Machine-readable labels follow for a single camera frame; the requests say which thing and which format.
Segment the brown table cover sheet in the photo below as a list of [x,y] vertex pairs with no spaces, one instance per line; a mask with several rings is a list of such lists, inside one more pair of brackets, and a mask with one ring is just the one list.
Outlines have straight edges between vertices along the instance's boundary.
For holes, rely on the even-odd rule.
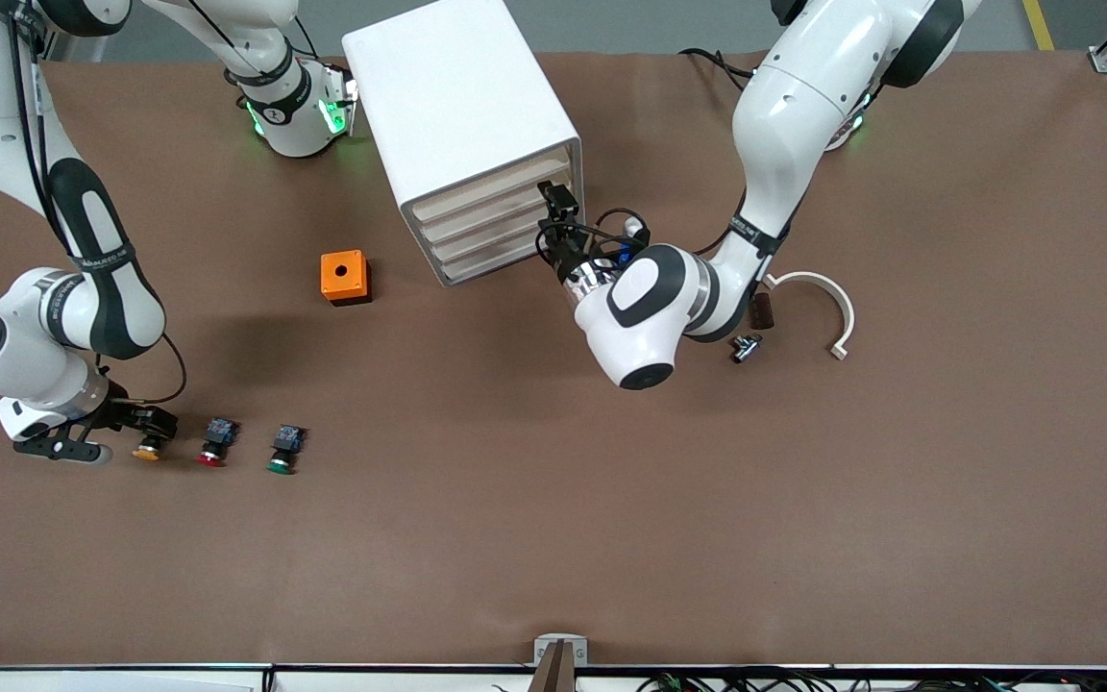
[[[50,64],[189,368],[159,461],[0,428],[0,664],[1107,665],[1107,76],[958,53],[824,158],[746,363],[603,375],[539,259],[445,288],[374,145],[252,135],[211,64]],[[359,249],[374,299],[320,292]],[[66,264],[0,194],[0,295]],[[204,430],[240,424],[227,465]],[[268,472],[281,425],[294,476]]]

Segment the red push button switch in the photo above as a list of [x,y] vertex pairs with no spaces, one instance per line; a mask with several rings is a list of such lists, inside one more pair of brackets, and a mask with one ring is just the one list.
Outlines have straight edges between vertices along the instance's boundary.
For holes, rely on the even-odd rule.
[[206,465],[206,467],[225,467],[228,450],[232,447],[238,431],[240,431],[240,424],[234,420],[211,419],[209,425],[204,430],[201,451],[196,457],[198,463]]

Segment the orange box with hole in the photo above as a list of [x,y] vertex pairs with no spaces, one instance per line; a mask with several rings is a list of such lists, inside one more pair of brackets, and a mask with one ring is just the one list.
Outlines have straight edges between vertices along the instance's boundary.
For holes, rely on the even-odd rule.
[[337,307],[372,303],[372,264],[359,249],[322,254],[319,285],[325,301]]

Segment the white curved bracket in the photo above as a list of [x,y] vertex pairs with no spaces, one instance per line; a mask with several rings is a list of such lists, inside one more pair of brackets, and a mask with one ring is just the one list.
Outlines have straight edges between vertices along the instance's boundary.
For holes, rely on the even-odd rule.
[[852,299],[849,298],[849,295],[844,290],[841,285],[838,285],[838,282],[823,273],[811,271],[794,271],[782,273],[780,276],[765,273],[763,275],[763,279],[761,279],[761,283],[772,292],[775,289],[782,288],[783,285],[795,285],[796,282],[813,285],[813,287],[821,289],[823,292],[832,298],[836,308],[838,308],[840,316],[842,316],[842,332],[836,337],[836,340],[829,347],[829,352],[838,360],[847,359],[849,355],[849,339],[852,338],[856,328],[856,309]]

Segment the white table edge rail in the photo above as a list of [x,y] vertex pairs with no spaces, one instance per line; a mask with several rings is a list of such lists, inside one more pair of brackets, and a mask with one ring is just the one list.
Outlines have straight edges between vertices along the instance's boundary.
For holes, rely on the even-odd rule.
[[[534,667],[0,667],[0,692],[527,692]],[[1107,692],[1107,667],[581,667],[576,692]]]

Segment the green push button switch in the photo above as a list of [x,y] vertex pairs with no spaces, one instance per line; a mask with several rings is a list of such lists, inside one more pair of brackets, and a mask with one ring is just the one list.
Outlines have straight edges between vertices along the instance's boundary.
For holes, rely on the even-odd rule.
[[306,428],[281,425],[273,438],[273,453],[265,468],[278,476],[294,476],[296,458],[304,447],[307,434]]

